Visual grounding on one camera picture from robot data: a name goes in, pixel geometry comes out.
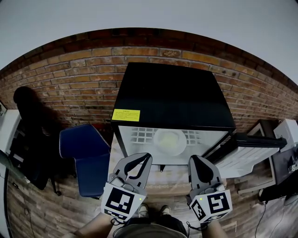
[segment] mini fridge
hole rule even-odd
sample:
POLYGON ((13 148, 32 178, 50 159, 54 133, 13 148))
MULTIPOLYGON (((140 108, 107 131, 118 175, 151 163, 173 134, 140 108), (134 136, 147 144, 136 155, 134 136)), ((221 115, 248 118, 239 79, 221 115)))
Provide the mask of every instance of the mini fridge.
POLYGON ((187 165, 236 128, 212 72, 151 63, 128 64, 111 125, 125 157, 148 152, 155 165, 187 165))

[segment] black chair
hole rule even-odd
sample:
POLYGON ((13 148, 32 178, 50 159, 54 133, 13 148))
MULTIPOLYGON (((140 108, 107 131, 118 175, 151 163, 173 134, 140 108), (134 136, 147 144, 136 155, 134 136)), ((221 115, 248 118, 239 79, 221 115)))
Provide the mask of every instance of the black chair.
POLYGON ((41 190, 50 178, 54 192, 60 196, 61 192, 56 190, 54 176, 63 170, 65 172, 64 168, 69 167, 64 166, 67 160, 59 155, 59 133, 62 127, 30 88, 18 88, 14 93, 14 101, 22 118, 26 143, 22 145, 26 153, 23 153, 24 161, 20 170, 41 190))

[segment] electrical cord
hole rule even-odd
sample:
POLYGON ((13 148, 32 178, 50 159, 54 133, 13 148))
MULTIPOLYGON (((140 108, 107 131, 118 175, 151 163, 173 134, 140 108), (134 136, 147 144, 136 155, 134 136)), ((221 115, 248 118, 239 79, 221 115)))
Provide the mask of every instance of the electrical cord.
POLYGON ((187 226, 188 226, 188 232, 187 232, 187 238, 190 237, 190 230, 193 229, 193 230, 197 230, 197 231, 204 231, 207 229, 208 227, 208 224, 206 224, 203 228, 202 227, 193 227, 190 225, 189 221, 186 222, 187 226))
POLYGON ((263 214, 262 214, 261 219, 259 220, 259 223, 257 224, 256 231, 255 231, 255 238, 257 238, 257 228, 259 227, 259 225, 260 225, 260 223, 261 223, 261 220, 262 220, 262 218, 263 218, 263 216, 264 216, 264 214, 265 214, 265 212, 266 212, 266 204, 267 204, 267 203, 268 203, 268 201, 266 201, 265 204, 264 204, 264 206, 265 206, 264 212, 263 212, 263 214))
MULTIPOLYGON (((118 221, 116 218, 113 218, 113 219, 111 220, 111 224, 117 226, 117 225, 125 225, 126 223, 125 223, 125 222, 120 222, 120 221, 118 221)), ((119 231, 121 228, 123 228, 123 226, 117 228, 117 229, 113 232, 113 237, 115 236, 116 232, 119 231)))
MULTIPOLYGON (((8 181, 8 180, 7 180, 7 182, 8 182, 8 183, 11 183, 16 189, 19 189, 19 186, 18 186, 16 183, 12 183, 12 182, 10 182, 10 181, 8 181)), ((25 205, 25 207, 24 207, 24 214, 25 214, 25 216, 28 216, 28 215, 29 215, 29 221, 30 221, 30 226, 31 226, 32 235, 33 235, 33 238, 35 238, 35 234, 34 234, 33 226, 32 226, 32 220, 31 220, 31 213, 30 213, 30 210, 29 210, 29 208, 28 208, 28 206, 27 206, 26 200, 25 200, 25 198, 24 198, 24 193, 22 192, 22 190, 20 190, 20 192, 22 193, 22 197, 23 197, 23 199, 24 199, 24 205, 25 205)))
POLYGON ((281 221, 283 220, 283 218, 284 218, 284 211, 283 211, 283 215, 282 215, 282 217, 281 217, 281 219, 280 219, 280 221, 275 225, 275 227, 274 227, 274 229, 273 229, 273 231, 271 232, 271 234, 270 234, 270 236, 269 236, 269 238, 271 238, 271 236, 272 236, 272 234, 273 234, 273 232, 274 232, 274 230, 275 230, 275 228, 281 223, 281 221))

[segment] blue chair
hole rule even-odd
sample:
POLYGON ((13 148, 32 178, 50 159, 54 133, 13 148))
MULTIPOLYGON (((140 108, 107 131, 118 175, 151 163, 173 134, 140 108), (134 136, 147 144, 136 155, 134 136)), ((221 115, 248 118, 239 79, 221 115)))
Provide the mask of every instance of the blue chair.
POLYGON ((89 124, 71 127, 60 132, 60 155, 74 158, 82 197, 97 197, 103 194, 108 180, 110 146, 89 124))

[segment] shoe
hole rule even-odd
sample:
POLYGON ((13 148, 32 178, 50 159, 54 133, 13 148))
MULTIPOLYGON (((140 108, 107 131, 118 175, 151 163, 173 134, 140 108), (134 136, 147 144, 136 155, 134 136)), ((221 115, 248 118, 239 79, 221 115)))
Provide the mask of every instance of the shoe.
POLYGON ((171 209, 169 206, 164 205, 161 210, 160 210, 160 215, 164 216, 164 215, 171 215, 171 209))
POLYGON ((149 218, 148 206, 146 204, 141 204, 138 209, 139 218, 149 218))

